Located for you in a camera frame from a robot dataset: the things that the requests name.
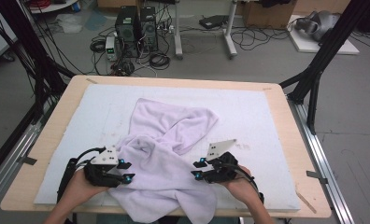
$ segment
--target wooden table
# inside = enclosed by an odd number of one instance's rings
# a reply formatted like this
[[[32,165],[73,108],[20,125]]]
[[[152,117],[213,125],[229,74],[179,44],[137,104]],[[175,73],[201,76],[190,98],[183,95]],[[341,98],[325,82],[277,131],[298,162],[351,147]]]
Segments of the wooden table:
[[[52,205],[34,204],[39,186],[43,181],[50,157],[59,145],[67,124],[76,111],[83,92],[90,84],[118,84],[129,86],[157,86],[203,89],[226,89],[263,91],[266,95],[284,155],[290,167],[301,210],[293,213],[270,213],[272,217],[329,217],[331,209],[317,178],[306,176],[306,171],[315,171],[305,143],[298,130],[287,99],[281,87],[272,83],[230,81],[186,80],[143,77],[96,77],[76,76],[69,83],[41,135],[32,148],[30,158],[34,165],[24,164],[10,186],[1,208],[8,211],[50,211]],[[124,213],[115,206],[79,206],[76,212]],[[184,215],[181,210],[171,215]],[[216,216],[249,217],[248,212],[217,210]]]

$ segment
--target desk leg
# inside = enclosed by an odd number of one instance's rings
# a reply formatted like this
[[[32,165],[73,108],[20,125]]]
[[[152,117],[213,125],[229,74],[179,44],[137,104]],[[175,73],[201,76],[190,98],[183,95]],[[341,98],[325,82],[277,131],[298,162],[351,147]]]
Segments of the desk leg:
[[[182,45],[181,45],[181,35],[179,34],[179,0],[176,1],[176,27],[174,34],[174,43],[176,45],[176,56],[178,59],[182,60]]]
[[[223,29],[223,35],[225,36],[226,44],[229,48],[229,58],[233,59],[234,56],[237,55],[237,51],[235,50],[235,44],[231,37],[232,32],[232,25],[234,23],[235,18],[235,8],[237,7],[237,0],[232,0],[231,9],[229,11],[229,20],[228,20],[228,27],[227,29]]]

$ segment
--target plastic bag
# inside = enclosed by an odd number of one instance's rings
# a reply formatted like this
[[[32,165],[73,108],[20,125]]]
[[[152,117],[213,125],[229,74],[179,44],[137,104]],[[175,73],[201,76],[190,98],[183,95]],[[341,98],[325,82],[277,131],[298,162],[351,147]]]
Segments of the plastic bag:
[[[82,25],[80,25],[82,18],[80,16],[59,14],[56,17],[56,21],[63,27],[64,33],[66,34],[76,34],[82,30]]]

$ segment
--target crumpled towel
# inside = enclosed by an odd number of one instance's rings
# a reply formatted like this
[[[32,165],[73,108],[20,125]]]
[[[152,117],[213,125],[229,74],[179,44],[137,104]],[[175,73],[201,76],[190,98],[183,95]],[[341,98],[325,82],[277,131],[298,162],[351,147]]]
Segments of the crumpled towel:
[[[124,173],[135,177],[131,184],[109,190],[133,221],[153,222],[179,207],[192,223],[207,224],[214,217],[214,190],[194,180],[194,167],[179,155],[188,152],[217,120],[205,108],[138,100],[129,135],[117,145],[118,158],[132,163]]]

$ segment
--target concrete floor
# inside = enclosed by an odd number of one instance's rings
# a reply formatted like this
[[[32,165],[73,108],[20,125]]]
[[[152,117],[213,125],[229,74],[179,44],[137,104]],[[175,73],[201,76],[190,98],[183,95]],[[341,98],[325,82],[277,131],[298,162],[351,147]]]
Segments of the concrete floor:
[[[55,15],[46,14],[50,19],[54,19]],[[84,22],[82,31],[75,35],[58,33],[54,39],[80,71],[90,72],[93,70],[89,49],[91,39],[112,26],[114,21],[92,10],[82,10],[78,15]],[[198,27],[199,19],[192,17],[181,22]],[[235,22],[241,25],[241,19],[237,18]],[[369,39],[360,39],[370,44]],[[173,47],[172,38],[167,40]],[[316,131],[355,223],[370,223],[370,48],[354,39],[349,40],[360,54],[336,55],[325,70],[320,81]],[[246,36],[245,41],[250,41],[250,37]],[[174,49],[170,48],[170,66],[157,71],[157,77],[279,83],[305,70],[315,56],[314,53],[297,52],[289,38],[272,39],[251,51],[236,46],[238,56],[233,60],[229,60],[220,34],[183,33],[182,44],[184,59],[179,61],[174,57]],[[76,72],[71,65],[68,68]],[[98,70],[101,73],[108,71],[104,56]],[[140,69],[134,76],[156,77],[149,69]],[[19,61],[0,61],[0,147],[33,100],[31,86]],[[8,184],[2,190],[0,200]],[[0,209],[0,223],[40,223],[45,216],[45,213],[6,212]],[[94,215],[79,215],[79,223],[94,222]],[[332,216],[326,219],[295,218],[292,223],[337,221]]]

